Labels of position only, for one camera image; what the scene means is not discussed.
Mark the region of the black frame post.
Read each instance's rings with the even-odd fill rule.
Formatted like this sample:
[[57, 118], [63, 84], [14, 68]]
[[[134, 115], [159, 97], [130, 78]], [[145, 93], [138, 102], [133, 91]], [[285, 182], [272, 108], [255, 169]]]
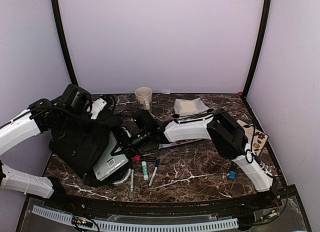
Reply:
[[74, 70], [69, 47], [67, 44], [66, 34], [64, 31], [63, 18], [62, 18], [62, 14], [61, 14], [61, 10], [60, 10], [59, 0], [51, 0], [51, 7], [52, 7], [55, 27], [56, 27], [56, 31], [57, 31], [57, 35], [58, 35], [58, 39], [59, 39], [59, 43], [60, 43], [60, 48], [62, 51], [62, 55], [64, 58], [64, 62], [65, 62], [65, 66], [67, 69], [67, 73], [68, 73], [70, 82], [73, 85], [78, 86], [79, 83], [78, 83], [77, 76], [76, 76], [76, 73]]
[[258, 66], [258, 61], [260, 58], [262, 46], [263, 46], [263, 41], [265, 37], [265, 32], [267, 28], [267, 23], [268, 23], [268, 18], [269, 18], [269, 12], [270, 12], [270, 7], [271, 7], [271, 0], [263, 0], [263, 6], [262, 6], [262, 12], [261, 12], [261, 19], [259, 23], [259, 29], [257, 33], [257, 39], [252, 55], [252, 60], [250, 63], [250, 67], [248, 70], [248, 75], [244, 84], [244, 88], [242, 91], [242, 98], [243, 100], [246, 100], [249, 92], [251, 85], [253, 83], [254, 75]]

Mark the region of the black front rail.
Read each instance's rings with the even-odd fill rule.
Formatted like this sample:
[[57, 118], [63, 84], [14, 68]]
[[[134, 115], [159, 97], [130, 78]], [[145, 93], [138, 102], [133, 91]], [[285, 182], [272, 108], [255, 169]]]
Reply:
[[255, 212], [288, 206], [290, 199], [298, 196], [298, 191], [295, 185], [289, 185], [280, 188], [277, 194], [278, 203], [274, 203], [265, 195], [255, 193], [234, 198], [181, 203], [120, 202], [66, 195], [64, 204], [29, 195], [24, 202], [24, 210], [31, 211], [34, 205], [40, 205], [54, 211], [75, 213], [90, 219], [109, 218], [111, 215], [155, 218], [217, 214], [219, 217], [231, 216], [251, 223]]

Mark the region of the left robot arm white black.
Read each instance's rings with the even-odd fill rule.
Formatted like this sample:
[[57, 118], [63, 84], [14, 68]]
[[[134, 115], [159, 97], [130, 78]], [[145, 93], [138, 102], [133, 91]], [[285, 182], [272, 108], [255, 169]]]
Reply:
[[[99, 98], [76, 113], [73, 108], [59, 107], [47, 99], [39, 100], [1, 126], [0, 153], [4, 154], [18, 144], [52, 129], [89, 132], [100, 124], [97, 117], [106, 105], [107, 102]], [[58, 179], [35, 176], [3, 163], [0, 165], [0, 187], [50, 198], [60, 210], [67, 210], [71, 205]]]

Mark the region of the black student backpack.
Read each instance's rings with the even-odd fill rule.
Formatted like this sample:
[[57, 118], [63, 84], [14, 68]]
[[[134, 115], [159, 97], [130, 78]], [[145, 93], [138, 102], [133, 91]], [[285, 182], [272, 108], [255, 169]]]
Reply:
[[125, 162], [116, 172], [103, 180], [97, 179], [94, 166], [111, 145], [112, 129], [120, 129], [123, 121], [114, 114], [101, 112], [98, 118], [103, 124], [82, 121], [78, 125], [52, 128], [50, 150], [62, 159], [89, 187], [119, 186], [131, 176], [131, 163]]

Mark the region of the blue cap black marker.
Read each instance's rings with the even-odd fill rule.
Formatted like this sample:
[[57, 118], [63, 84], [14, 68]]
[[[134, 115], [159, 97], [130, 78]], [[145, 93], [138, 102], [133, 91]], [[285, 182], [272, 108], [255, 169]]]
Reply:
[[234, 170], [231, 170], [230, 172], [229, 172], [229, 179], [230, 180], [235, 180], [236, 179], [236, 177], [237, 177], [237, 172], [236, 171], [234, 171]]

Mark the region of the cream ceramic mug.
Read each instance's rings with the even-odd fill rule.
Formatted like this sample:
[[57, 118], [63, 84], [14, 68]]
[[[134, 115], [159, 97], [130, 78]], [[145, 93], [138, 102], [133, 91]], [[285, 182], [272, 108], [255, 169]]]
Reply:
[[134, 94], [139, 106], [142, 109], [151, 112], [153, 90], [149, 87], [140, 87], [135, 90]]

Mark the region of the pink cap black marker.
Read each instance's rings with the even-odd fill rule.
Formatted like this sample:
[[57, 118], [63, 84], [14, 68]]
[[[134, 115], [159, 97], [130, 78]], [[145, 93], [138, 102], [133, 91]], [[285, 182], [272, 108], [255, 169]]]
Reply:
[[132, 158], [133, 162], [153, 162], [157, 161], [156, 157], [136, 155]]

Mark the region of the right black frame post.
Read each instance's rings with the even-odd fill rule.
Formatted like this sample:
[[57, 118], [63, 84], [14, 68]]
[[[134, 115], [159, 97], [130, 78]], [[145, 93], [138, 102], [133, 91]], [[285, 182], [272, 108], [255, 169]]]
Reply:
[[246, 100], [249, 92], [251, 85], [253, 83], [254, 75], [258, 66], [258, 61], [260, 58], [262, 46], [263, 46], [263, 41], [265, 37], [265, 32], [267, 28], [267, 23], [268, 23], [268, 18], [269, 18], [269, 12], [270, 12], [270, 7], [271, 7], [271, 0], [263, 0], [263, 6], [262, 6], [262, 12], [261, 12], [261, 19], [259, 23], [259, 29], [257, 33], [257, 39], [252, 55], [252, 60], [250, 63], [250, 67], [248, 70], [248, 75], [244, 84], [244, 88], [242, 91], [242, 98], [243, 100]]

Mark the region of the grey notebook with barcode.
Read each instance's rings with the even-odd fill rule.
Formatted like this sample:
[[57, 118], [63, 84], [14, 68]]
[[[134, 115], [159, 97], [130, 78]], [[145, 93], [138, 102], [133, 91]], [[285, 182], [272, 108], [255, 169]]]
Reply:
[[99, 181], [103, 181], [104, 179], [108, 178], [129, 161], [124, 154], [111, 155], [111, 152], [121, 151], [121, 148], [119, 145], [117, 145], [117, 143], [118, 142], [115, 136], [111, 132], [109, 134], [108, 146], [93, 167], [95, 177]]

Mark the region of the white clear pen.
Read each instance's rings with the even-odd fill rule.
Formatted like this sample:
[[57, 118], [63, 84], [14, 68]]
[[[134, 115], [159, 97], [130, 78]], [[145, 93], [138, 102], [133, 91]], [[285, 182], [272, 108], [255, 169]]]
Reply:
[[129, 191], [129, 197], [131, 199], [134, 198], [134, 169], [131, 170], [130, 174], [130, 191]]

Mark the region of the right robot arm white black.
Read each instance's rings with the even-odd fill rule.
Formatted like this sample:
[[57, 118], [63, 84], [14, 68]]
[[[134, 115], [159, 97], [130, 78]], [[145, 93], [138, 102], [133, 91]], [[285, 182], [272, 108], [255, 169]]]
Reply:
[[253, 182], [258, 194], [255, 205], [266, 209], [275, 200], [271, 191], [274, 176], [269, 172], [255, 151], [254, 140], [248, 138], [245, 130], [233, 119], [229, 111], [218, 110], [198, 118], [174, 119], [158, 123], [146, 109], [133, 113], [132, 119], [140, 133], [118, 142], [111, 155], [124, 154], [128, 158], [137, 155], [137, 149], [148, 143], [170, 144], [185, 140], [211, 140], [218, 154], [238, 165]]

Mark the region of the white glue stick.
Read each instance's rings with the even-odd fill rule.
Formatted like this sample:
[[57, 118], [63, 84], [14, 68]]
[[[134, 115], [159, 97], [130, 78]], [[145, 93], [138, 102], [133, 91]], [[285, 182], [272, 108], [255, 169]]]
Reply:
[[143, 174], [143, 179], [148, 180], [149, 179], [149, 173], [148, 173], [148, 167], [147, 167], [147, 162], [142, 161], [141, 162], [141, 168], [142, 168], [142, 174]]

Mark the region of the floral square plate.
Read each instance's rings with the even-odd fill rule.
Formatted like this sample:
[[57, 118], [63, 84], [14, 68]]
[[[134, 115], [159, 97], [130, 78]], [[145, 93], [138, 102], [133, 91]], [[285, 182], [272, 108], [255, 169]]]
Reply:
[[248, 142], [251, 143], [253, 138], [253, 150], [255, 151], [256, 155], [259, 157], [263, 148], [265, 147], [265, 144], [268, 140], [268, 135], [261, 132], [258, 129], [255, 129], [254, 127], [240, 119], [237, 120], [237, 123], [244, 129], [245, 135], [248, 138]]

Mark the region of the dog picture book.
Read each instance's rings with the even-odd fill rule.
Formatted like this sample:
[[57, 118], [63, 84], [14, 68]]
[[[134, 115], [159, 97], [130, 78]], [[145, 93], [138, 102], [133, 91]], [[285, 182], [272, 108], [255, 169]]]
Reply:
[[160, 143], [158, 145], [158, 149], [162, 150], [162, 149], [166, 149], [166, 148], [181, 146], [181, 145], [190, 144], [190, 143], [199, 142], [199, 141], [202, 141], [202, 139], [179, 140], [179, 141], [170, 142], [170, 143], [167, 143], [167, 144]]

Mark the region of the left black frame post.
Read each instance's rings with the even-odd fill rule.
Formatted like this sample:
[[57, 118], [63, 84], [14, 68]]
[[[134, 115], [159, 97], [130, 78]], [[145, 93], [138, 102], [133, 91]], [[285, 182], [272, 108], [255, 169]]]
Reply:
[[68, 73], [70, 82], [73, 85], [78, 86], [79, 83], [78, 83], [77, 76], [76, 76], [76, 73], [74, 70], [69, 47], [67, 44], [66, 34], [64, 31], [63, 18], [62, 18], [62, 14], [61, 14], [61, 10], [60, 10], [59, 0], [51, 0], [51, 7], [52, 7], [55, 27], [56, 27], [56, 31], [57, 31], [57, 35], [58, 35], [58, 39], [59, 39], [59, 43], [60, 43], [60, 48], [62, 51], [62, 55], [64, 58], [64, 62], [65, 62], [65, 66], [67, 69], [67, 73]]

